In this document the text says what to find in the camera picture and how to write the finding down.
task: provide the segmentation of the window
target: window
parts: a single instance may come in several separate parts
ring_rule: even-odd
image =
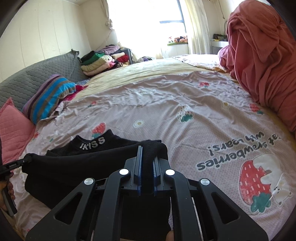
[[[186,34],[180,0],[157,0],[157,11],[161,30],[167,37]]]

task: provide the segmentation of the window frame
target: window frame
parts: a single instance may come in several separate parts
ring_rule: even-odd
[[[184,16],[183,16],[183,12],[182,12],[182,8],[181,8],[181,4],[180,4],[180,0],[176,0],[178,7],[179,7],[179,11],[181,13],[181,20],[165,20],[165,21],[159,21],[160,23],[183,23],[184,24],[184,29],[185,29],[185,33],[186,33],[186,26],[185,26],[185,21],[184,21]]]

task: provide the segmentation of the gray quilted pillow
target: gray quilted pillow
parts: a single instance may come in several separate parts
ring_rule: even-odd
[[[60,74],[72,82],[87,79],[77,58],[79,52],[69,53],[32,64],[0,83],[0,108],[12,97],[19,110],[37,92],[39,87],[53,74]]]

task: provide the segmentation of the shelf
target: shelf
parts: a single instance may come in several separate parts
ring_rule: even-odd
[[[211,41],[211,45],[213,47],[223,48],[228,45],[226,41]]]

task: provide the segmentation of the bedsheet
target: bedsheet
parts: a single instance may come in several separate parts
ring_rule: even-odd
[[[192,66],[218,72],[229,72],[220,65],[219,57],[216,54],[184,54],[173,58]]]
[[[210,179],[271,240],[296,204],[296,153],[270,114],[217,72],[167,74],[63,103],[58,116],[38,123],[23,155],[43,155],[76,135],[92,139],[102,133],[97,126],[122,138],[161,139],[171,168]],[[11,179],[24,235],[49,212],[24,190],[25,178],[17,169]]]
[[[142,63],[128,65],[124,68],[110,70],[106,73],[101,73],[88,82],[86,90],[77,94],[75,99],[80,99],[92,94],[105,91],[116,86],[134,83],[139,80],[161,76],[164,74],[180,74],[193,71],[204,71],[203,68],[197,68],[186,63],[182,63],[174,58],[156,59]]]

